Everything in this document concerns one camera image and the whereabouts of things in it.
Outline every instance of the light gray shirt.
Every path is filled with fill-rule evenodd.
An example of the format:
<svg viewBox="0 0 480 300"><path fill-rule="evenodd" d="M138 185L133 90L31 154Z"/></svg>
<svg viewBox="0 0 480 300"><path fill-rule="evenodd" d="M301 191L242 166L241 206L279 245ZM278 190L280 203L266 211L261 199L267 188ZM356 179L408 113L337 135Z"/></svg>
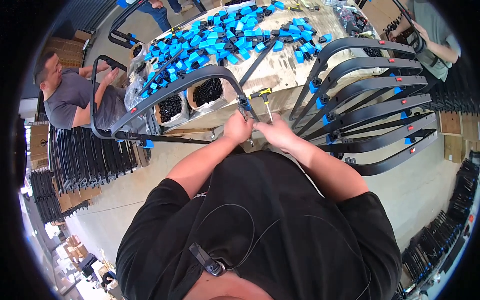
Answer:
<svg viewBox="0 0 480 300"><path fill-rule="evenodd" d="M425 28L430 41L439 45L449 46L458 54L458 56L460 56L460 45L445 22L445 19L443 19L433 5L427 0L408 0L407 7L414 15L415 22ZM407 40L411 42L412 39L413 37L409 36ZM438 79L445 81L448 75L448 68L452 66L452 63L445 61L445 66L440 60L438 60L437 63L431 67L430 65L434 62L435 57L435 54L430 50L424 50L417 55L417 59L425 69Z"/></svg>
<svg viewBox="0 0 480 300"><path fill-rule="evenodd" d="M92 81L78 74L79 69L63 69L62 80L55 92L44 101L45 112L53 126L72 129L77 107L85 109L93 93ZM123 104L125 90L107 86L102 102L97 110L95 123L99 129L109 129L118 119L126 114Z"/></svg>

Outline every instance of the concrete floor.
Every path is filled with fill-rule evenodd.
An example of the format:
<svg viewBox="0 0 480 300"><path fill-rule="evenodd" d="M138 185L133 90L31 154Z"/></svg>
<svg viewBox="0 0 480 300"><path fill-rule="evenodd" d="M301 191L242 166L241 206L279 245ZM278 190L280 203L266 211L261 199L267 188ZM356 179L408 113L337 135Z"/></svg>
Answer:
<svg viewBox="0 0 480 300"><path fill-rule="evenodd" d="M207 8L212 6L211 2L204 1L204 4ZM196 14L195 8L184 16L175 16L170 7L167 9L172 25ZM92 63L100 54L109 55L123 64L128 63L128 50L107 39L110 24L120 12L121 9L116 9L99 29L94 47L88 54L87 64ZM141 12L134 12L121 30L137 34L142 41L155 38L160 33L153 19ZM149 192L177 162L199 147L201 145L156 144L152 149L150 166L102 186L102 195L93 199L93 206L66 219L69 231L77 234L87 249L97 257L101 257L100 248L103 248L106 258L114 263L123 234ZM357 155L357 162L364 164L378 161L400 148L403 148L403 141L368 154ZM383 174L365 178L370 190L380 197L401 250L441 209L446 209L458 168L459 164L444 160L444 139L440 135L427 149L407 162Z"/></svg>

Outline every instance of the wooden workbench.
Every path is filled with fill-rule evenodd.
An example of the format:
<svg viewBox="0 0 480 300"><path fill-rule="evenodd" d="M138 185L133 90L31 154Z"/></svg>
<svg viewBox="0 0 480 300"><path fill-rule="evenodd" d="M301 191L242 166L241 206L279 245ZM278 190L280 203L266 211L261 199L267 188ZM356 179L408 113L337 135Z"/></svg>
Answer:
<svg viewBox="0 0 480 300"><path fill-rule="evenodd" d="M296 4L294 0L284 0L283 3L285 8L288 6L295 6ZM318 32L314 38L318 39L318 37L328 33L332 34L334 40L341 37L347 37L345 29L340 25L332 7L323 6L320 1L318 3L320 5L320 10L313 12L302 6L302 12L289 11L287 9L281 11L276 9L273 14L265 17L264 20L255 27L255 29L258 27L260 27L262 30L279 29L282 24L291 21L293 18L308 17L310 19L309 24ZM257 6L259 7L269 4L270 0L257 0ZM348 5L354 6L355 3L353 0L348 0ZM189 29L190 25L195 21L206 21L208 16L214 15L222 9L222 7L219 7L209 10L207 14L187 23L183 29ZM162 38L165 35L167 35L167 33L161 34L159 37L157 37L157 39ZM297 100L297 97L312 68L314 62L313 60L305 61L301 64L297 63L291 47L292 45L296 44L300 43L296 42L293 44L285 44L283 50L280 52L270 51L243 86L243 90L246 95L254 93L262 88L271 87L274 92L269 96L269 101L270 109L273 112L286 111L293 108L293 105L295 104L295 101ZM250 59L243 60L240 55L236 55L240 61L235 65L228 63L226 66L230 71L232 71L238 81L242 78L242 76L259 55L255 51L249 51L249 53L251 55ZM384 56L388 56L386 51L382 50L382 53ZM319 77L323 80L336 65L354 57L355 56L351 54L350 50L343 50L336 53L328 60L327 71L322 72ZM216 65L215 55L210 55L210 58L210 63ZM373 75L379 75L385 70L386 69L375 68L351 72L342 77L338 81L337 86L328 92L328 95L332 96L341 88L350 83L371 77ZM310 100L311 96L311 94L307 94L302 106L304 106L306 102ZM225 104L220 109L206 114L195 112L191 115L191 119L188 122L169 128L168 131L172 129L215 128L223 125L237 107L237 101L235 101L237 94L233 91L231 86L224 87L224 97L226 98L228 104ZM259 115L261 120L267 119L265 105L261 98L253 99L251 101L251 106L257 115Z"/></svg>

